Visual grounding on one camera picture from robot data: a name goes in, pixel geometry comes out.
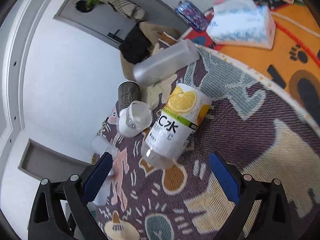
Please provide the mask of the small clear plastic cup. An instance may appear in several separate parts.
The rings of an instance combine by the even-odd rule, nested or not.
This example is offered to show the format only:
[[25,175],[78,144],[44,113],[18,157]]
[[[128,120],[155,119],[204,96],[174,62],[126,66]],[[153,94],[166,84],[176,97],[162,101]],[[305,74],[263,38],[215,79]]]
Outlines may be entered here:
[[95,153],[102,156],[105,152],[112,155],[112,159],[116,159],[118,150],[105,137],[97,135],[92,140],[92,149]]

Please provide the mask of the lemon label plastic bottle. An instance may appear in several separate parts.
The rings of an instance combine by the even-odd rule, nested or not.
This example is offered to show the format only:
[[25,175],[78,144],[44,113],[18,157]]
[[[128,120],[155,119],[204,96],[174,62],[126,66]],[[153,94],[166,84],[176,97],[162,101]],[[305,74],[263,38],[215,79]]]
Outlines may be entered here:
[[142,158],[155,168],[172,167],[185,152],[211,105],[212,100],[201,91],[179,83],[142,144]]

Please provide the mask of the patterned woven tablecloth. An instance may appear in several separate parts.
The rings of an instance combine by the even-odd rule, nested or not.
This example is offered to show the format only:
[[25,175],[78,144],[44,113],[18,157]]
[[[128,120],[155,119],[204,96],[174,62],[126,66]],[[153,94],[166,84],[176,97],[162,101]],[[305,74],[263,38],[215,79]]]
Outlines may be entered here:
[[234,208],[209,167],[209,156],[218,153],[256,180],[281,180],[293,237],[299,238],[319,213],[319,129],[273,82],[222,53],[204,47],[199,52],[197,62],[144,93],[155,118],[179,83],[212,99],[171,169],[156,169],[142,159],[146,132],[134,138],[118,133],[117,107],[104,121],[99,134],[120,156],[116,179],[97,207],[97,224],[108,232],[117,211],[141,239],[213,239]]

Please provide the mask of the purple drink can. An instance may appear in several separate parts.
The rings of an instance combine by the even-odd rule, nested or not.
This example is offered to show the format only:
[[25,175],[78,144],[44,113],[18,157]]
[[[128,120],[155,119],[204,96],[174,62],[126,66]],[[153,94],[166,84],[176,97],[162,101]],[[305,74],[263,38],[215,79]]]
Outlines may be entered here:
[[175,12],[197,32],[205,31],[209,25],[209,20],[206,16],[188,0],[179,1]]

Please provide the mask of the orange cartoon dog mat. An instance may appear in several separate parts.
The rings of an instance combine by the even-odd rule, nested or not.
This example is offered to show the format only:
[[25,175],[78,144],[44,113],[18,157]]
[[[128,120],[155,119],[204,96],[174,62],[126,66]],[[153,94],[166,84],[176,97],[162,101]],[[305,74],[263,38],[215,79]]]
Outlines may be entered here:
[[271,50],[217,45],[205,31],[193,29],[182,37],[255,69],[287,91],[319,122],[319,26],[304,5],[282,5],[272,17],[277,28]]

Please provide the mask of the white blue tissue pack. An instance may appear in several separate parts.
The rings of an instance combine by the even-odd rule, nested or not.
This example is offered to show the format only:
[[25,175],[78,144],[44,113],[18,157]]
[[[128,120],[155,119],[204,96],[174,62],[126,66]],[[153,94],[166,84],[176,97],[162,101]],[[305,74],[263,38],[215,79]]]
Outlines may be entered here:
[[217,44],[272,49],[276,24],[266,5],[227,0],[213,7],[207,35]]

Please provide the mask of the plaid scarf on door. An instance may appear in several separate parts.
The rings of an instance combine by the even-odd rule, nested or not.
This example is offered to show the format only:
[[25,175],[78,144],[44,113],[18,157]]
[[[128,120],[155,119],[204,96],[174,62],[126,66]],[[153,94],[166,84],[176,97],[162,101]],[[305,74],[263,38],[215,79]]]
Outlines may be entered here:
[[139,5],[130,0],[95,0],[109,5],[115,12],[136,22],[146,19],[146,12]]

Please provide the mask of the dark grey paper cup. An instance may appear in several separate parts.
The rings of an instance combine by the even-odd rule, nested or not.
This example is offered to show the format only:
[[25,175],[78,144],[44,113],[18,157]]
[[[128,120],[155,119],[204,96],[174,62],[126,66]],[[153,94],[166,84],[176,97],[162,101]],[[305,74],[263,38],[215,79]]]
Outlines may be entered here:
[[141,100],[141,88],[135,81],[125,81],[118,86],[118,108],[121,112],[133,101]]

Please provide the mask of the white cup with clear lid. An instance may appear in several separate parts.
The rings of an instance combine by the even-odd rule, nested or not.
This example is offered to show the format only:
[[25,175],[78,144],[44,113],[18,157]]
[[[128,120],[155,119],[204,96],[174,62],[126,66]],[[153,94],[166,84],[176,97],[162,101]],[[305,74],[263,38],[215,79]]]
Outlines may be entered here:
[[123,137],[135,137],[151,125],[152,119],[152,112],[147,103],[133,101],[120,112],[117,130]]

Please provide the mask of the grey door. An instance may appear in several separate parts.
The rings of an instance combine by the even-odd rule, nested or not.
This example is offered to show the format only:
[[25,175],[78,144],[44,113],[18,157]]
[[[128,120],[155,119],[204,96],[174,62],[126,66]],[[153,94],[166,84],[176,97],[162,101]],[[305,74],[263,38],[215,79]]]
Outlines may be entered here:
[[[54,16],[55,19],[76,27],[104,42],[119,48],[135,21],[114,12],[106,4],[96,5],[90,12],[80,12],[75,3],[80,0],[65,0]],[[146,21],[156,25],[172,27],[184,33],[188,26],[171,7],[161,0],[130,0],[146,12]]]

